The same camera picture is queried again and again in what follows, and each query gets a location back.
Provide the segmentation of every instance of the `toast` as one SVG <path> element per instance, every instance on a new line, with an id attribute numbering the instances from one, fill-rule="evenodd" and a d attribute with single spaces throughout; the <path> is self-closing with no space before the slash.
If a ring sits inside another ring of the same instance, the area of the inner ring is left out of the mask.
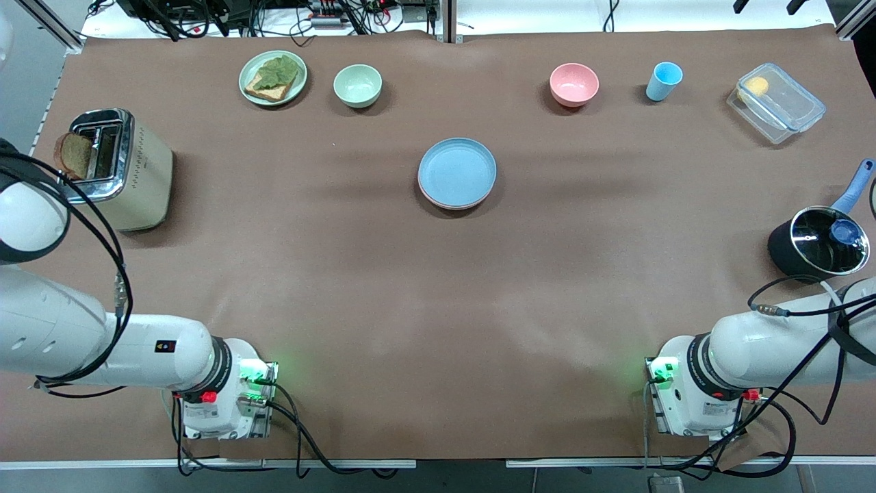
<path id="1" fill-rule="evenodd" d="M 88 174 L 91 162 L 91 140 L 67 132 L 55 141 L 55 166 L 71 180 L 81 180 Z"/>
<path id="2" fill-rule="evenodd" d="M 262 80 L 262 76 L 259 74 L 256 74 L 256 76 L 253 77 L 252 80 L 250 81 L 250 83 L 247 84 L 246 87 L 244 88 L 244 90 L 246 91 L 246 94 L 249 94 L 250 96 L 258 97 L 260 99 L 266 99 L 268 101 L 273 101 L 274 103 L 276 103 L 278 101 L 282 101 L 283 98 L 286 97 L 287 94 L 289 94 L 289 89 L 292 88 L 292 82 L 294 82 L 294 79 L 293 79 L 285 86 L 277 86 L 277 87 L 270 88 L 270 89 L 255 89 L 256 84 L 260 80 Z"/>

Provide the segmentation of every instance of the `toaster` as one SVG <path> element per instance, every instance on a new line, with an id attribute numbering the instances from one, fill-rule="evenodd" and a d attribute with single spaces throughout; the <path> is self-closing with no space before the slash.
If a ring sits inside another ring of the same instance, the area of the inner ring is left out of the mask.
<path id="1" fill-rule="evenodd" d="M 173 152 L 127 110 L 82 113 L 70 132 L 91 140 L 88 173 L 74 183 L 118 231 L 155 227 L 167 216 Z M 94 214 L 73 189 L 60 183 L 68 202 Z"/>

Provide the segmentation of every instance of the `blue plate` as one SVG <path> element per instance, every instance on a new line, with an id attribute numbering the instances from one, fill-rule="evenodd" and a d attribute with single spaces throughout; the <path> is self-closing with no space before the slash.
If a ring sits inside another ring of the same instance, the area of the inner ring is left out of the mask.
<path id="1" fill-rule="evenodd" d="M 417 182 L 432 204 L 468 209 L 490 195 L 496 183 L 496 159 L 476 140 L 442 140 L 423 155 Z"/>

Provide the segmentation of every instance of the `blue saucepan handle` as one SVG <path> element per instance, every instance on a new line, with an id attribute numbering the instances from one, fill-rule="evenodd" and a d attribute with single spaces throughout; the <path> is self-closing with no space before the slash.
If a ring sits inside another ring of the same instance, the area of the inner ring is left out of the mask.
<path id="1" fill-rule="evenodd" d="M 844 214 L 851 212 L 851 208 L 858 202 L 861 192 L 864 191 L 867 183 L 870 182 L 870 176 L 873 174 L 874 167 L 876 167 L 876 161 L 872 159 L 861 161 L 861 165 L 858 166 L 858 172 L 855 173 L 855 177 L 849 183 L 849 188 L 845 189 L 845 193 L 831 207 Z"/>

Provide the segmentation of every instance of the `gray floor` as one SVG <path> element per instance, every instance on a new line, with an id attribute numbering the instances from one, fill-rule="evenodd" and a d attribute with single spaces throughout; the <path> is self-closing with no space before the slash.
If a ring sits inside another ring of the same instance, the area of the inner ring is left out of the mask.
<path id="1" fill-rule="evenodd" d="M 815 491 L 847 493 L 873 491 L 876 468 L 853 466 L 813 467 Z M 646 493 L 647 477 L 653 472 L 628 468 L 595 468 L 584 474 L 573 468 L 539 469 L 535 491 L 542 493 Z M 688 493 L 813 493 L 803 491 L 797 469 L 759 480 L 717 475 L 707 482 L 685 477 Z M 201 471 L 191 477 L 179 476 L 170 468 L 66 469 L 51 471 L 0 471 L 3 493 L 183 493 L 209 491 L 230 493 L 247 490 L 275 492 L 330 491 L 417 492 L 477 491 L 480 493 L 531 493 L 532 469 L 508 469 L 503 461 L 421 461 L 415 470 L 402 470 L 390 481 L 372 475 L 337 476 L 315 470 L 304 480 L 294 471 L 264 473 L 216 473 Z"/>

